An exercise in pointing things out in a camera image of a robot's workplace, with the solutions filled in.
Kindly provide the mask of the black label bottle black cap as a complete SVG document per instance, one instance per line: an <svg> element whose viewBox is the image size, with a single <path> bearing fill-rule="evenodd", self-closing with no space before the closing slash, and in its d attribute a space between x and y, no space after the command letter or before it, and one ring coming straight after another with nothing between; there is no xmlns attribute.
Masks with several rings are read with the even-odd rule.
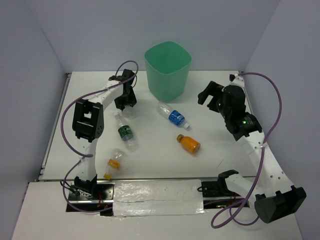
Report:
<svg viewBox="0 0 320 240"><path fill-rule="evenodd" d="M134 108L130 105L126 106L122 110L122 115L127 119L133 119L135 117L135 111Z"/></svg>

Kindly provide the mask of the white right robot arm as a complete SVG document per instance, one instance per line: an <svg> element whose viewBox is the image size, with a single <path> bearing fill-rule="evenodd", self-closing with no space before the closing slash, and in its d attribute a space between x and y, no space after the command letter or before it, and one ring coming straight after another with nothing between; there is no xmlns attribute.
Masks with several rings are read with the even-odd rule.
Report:
<svg viewBox="0 0 320 240"><path fill-rule="evenodd" d="M207 107L222 115L227 130L244 149L257 173L254 182L250 182L238 171L228 170L220 173L216 181L203 182L198 191L205 198L238 194L266 224L296 213L307 194L286 176L264 141L265 134L257 118L246 111L243 87L210 81L198 94L198 103L204 104L208 96L212 99Z"/></svg>

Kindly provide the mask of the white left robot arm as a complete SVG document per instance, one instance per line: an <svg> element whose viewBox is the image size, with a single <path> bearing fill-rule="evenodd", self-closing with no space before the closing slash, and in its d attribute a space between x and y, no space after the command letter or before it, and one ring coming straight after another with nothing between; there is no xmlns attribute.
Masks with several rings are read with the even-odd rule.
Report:
<svg viewBox="0 0 320 240"><path fill-rule="evenodd" d="M80 163L74 186L86 199L93 199L98 194L95 159L98 138L104 131L104 111L111 103L115 103L120 111L134 107L137 103L132 87L134 79L134 72L125 69L122 75L113 75L108 79L104 92L81 98L75 103L72 130L78 140Z"/></svg>

